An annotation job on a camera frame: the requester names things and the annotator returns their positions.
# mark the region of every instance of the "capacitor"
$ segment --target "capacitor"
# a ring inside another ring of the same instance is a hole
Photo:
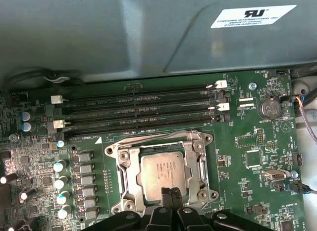
[[[281,102],[276,96],[265,97],[258,104],[258,113],[264,119],[280,118],[281,111]]]
[[[21,129],[22,129],[23,132],[33,131],[35,129],[35,124],[29,123],[29,122],[25,122],[25,123],[22,124]]]
[[[69,205],[63,205],[58,211],[57,216],[63,220],[66,219],[67,215],[71,212],[71,207]]]
[[[33,120],[34,119],[34,115],[30,112],[23,112],[21,114],[21,120],[26,122],[26,121],[29,121],[29,120]]]
[[[54,166],[53,169],[55,172],[59,173],[61,172],[65,167],[67,166],[67,163],[65,160],[58,160]]]
[[[65,146],[65,142],[63,140],[59,140],[59,141],[57,141],[56,145],[58,148],[62,148]]]
[[[18,178],[18,174],[17,173],[11,173],[8,175],[5,175],[3,177],[0,178],[0,183],[1,184],[7,184],[11,181],[17,180]]]
[[[25,225],[25,223],[24,219],[20,219],[13,226],[9,227],[8,231],[18,231],[23,225]]]
[[[61,176],[58,180],[54,182],[54,187],[58,190],[62,189],[68,183],[68,178]]]
[[[32,195],[36,194],[36,189],[35,188],[30,188],[24,192],[21,193],[20,198],[21,200],[26,200],[27,198],[29,198]]]
[[[63,191],[56,199],[57,204],[64,205],[69,200],[70,194],[68,191]]]

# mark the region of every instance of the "motherboard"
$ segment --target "motherboard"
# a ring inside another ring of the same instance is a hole
[[[178,187],[227,210],[305,230],[291,78],[252,70],[54,86],[0,97],[0,226],[82,230],[160,205]]]

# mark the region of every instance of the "sticker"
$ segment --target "sticker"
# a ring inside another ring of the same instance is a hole
[[[224,9],[211,29],[273,24],[296,5]]]

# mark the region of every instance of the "logo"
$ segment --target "logo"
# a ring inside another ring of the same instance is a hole
[[[261,9],[261,10],[258,10],[258,9],[253,9],[253,10],[247,10],[245,13],[244,13],[244,17],[245,18],[248,18],[248,17],[261,17],[263,16],[265,12],[265,9]]]

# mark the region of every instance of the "cpu socket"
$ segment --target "cpu socket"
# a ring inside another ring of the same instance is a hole
[[[120,202],[111,208],[116,214],[131,210],[143,213],[159,205],[161,188],[178,187],[185,205],[203,208],[219,197],[210,189],[206,146],[210,134],[177,131],[124,138],[105,148],[116,159]]]

